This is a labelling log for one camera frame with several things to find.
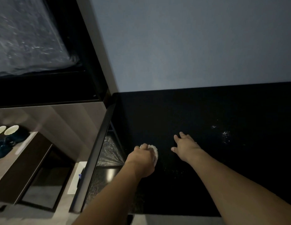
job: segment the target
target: metal edge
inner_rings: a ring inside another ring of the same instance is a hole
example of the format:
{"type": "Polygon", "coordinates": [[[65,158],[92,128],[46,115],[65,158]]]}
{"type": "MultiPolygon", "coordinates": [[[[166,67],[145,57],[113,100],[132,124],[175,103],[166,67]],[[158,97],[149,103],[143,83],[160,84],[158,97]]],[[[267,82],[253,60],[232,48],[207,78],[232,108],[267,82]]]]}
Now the metal edge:
{"type": "Polygon", "coordinates": [[[79,183],[75,197],[70,206],[69,212],[78,214],[81,213],[83,209],[87,191],[89,189],[89,184],[91,182],[91,178],[93,176],[96,164],[98,162],[98,158],[102,149],[102,144],[104,142],[114,112],[114,108],[115,103],[110,105],[106,110],[106,114],[104,116],[103,122],[101,124],[100,130],[98,132],[90,156],[88,158],[84,173],[82,174],[81,181],[79,183]]]}

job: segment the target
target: countertop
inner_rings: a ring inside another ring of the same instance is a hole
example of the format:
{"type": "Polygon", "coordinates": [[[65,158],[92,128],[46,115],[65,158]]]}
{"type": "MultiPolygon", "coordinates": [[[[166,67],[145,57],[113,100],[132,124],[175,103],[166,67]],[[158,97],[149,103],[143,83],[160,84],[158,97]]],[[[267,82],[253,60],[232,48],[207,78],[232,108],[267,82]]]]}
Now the countertop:
{"type": "MultiPolygon", "coordinates": [[[[170,150],[180,131],[291,204],[291,82],[120,93],[112,123],[125,155],[142,143],[159,152],[131,213],[220,215],[198,175],[170,150]]],[[[94,185],[103,184],[100,172],[94,185]]]]}

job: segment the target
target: white wall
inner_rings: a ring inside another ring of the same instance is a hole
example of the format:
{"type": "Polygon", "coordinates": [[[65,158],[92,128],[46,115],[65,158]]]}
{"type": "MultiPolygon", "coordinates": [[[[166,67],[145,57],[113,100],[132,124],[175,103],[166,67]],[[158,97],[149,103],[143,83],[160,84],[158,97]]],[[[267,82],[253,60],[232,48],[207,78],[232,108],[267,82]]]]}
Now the white wall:
{"type": "Polygon", "coordinates": [[[291,81],[291,0],[89,1],[112,92],[291,81]]]}

